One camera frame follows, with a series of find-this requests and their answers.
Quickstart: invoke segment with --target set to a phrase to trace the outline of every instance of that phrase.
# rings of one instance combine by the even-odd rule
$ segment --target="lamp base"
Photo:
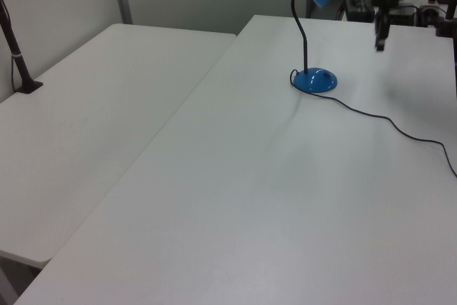
[[[335,74],[322,68],[308,68],[308,73],[301,71],[293,79],[293,85],[297,89],[308,93],[331,91],[337,84]]]
[[[16,92],[17,93],[24,93],[24,94],[30,94],[33,91],[39,89],[41,86],[43,86],[43,83],[40,81],[34,81],[32,84],[29,84],[28,87],[24,88],[24,86],[19,87]]]

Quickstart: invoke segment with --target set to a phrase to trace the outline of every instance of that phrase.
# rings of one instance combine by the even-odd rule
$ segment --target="white table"
[[[42,268],[234,35],[114,25],[0,105],[0,256]]]
[[[393,26],[380,54],[371,24],[303,26],[332,96],[457,164],[450,39]],[[294,91],[300,65],[293,19],[255,16],[17,304],[453,304],[442,151]]]

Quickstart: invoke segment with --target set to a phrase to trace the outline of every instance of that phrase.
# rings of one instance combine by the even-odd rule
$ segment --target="floor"
[[[0,305],[13,305],[40,270],[0,257]]]

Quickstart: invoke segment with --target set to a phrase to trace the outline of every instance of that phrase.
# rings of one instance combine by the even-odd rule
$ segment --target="black stand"
[[[298,19],[297,11],[295,11],[295,0],[291,0],[291,8],[293,18],[295,19],[295,22],[297,23],[298,28],[300,29],[301,35],[303,37],[303,70],[305,71],[305,73],[308,73],[308,41],[306,40],[305,31],[303,30],[303,27],[300,24],[300,20]]]
[[[457,0],[450,0],[446,16],[438,17],[436,23],[436,36],[439,37],[453,37],[453,31],[457,27],[457,20],[454,19],[456,13]]]
[[[0,25],[5,35],[6,41],[8,42],[9,49],[11,50],[11,56],[16,62],[17,69],[19,70],[22,78],[22,86],[19,87],[16,92],[30,94],[31,92],[43,86],[43,83],[34,81],[30,77],[29,70],[27,69],[24,58],[22,57],[21,50],[17,44],[16,37],[14,36],[14,32],[11,27],[11,21],[3,0],[0,0]]]

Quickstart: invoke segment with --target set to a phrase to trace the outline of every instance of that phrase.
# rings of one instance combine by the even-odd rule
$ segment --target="gooseneck lamp arm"
[[[297,11],[295,11],[295,0],[291,1],[291,7],[292,7],[292,15],[298,25],[298,28],[300,29],[301,35],[303,37],[303,64],[304,64],[304,72],[308,73],[308,40],[306,39],[306,34],[305,31],[303,30],[303,27],[301,26],[300,20],[298,19],[297,16]]]
[[[27,69],[26,62],[24,61],[21,53],[21,49],[19,49],[16,37],[14,36],[14,32],[11,27],[11,19],[9,18],[8,10],[6,9],[4,0],[0,0],[0,25],[5,35],[6,42],[9,45],[9,49],[11,50],[11,57],[13,58],[14,62],[16,62],[17,69],[19,70],[22,78],[22,87],[18,88],[16,91],[20,93],[30,94],[39,87],[43,86],[43,83],[34,81],[30,77],[29,70]]]

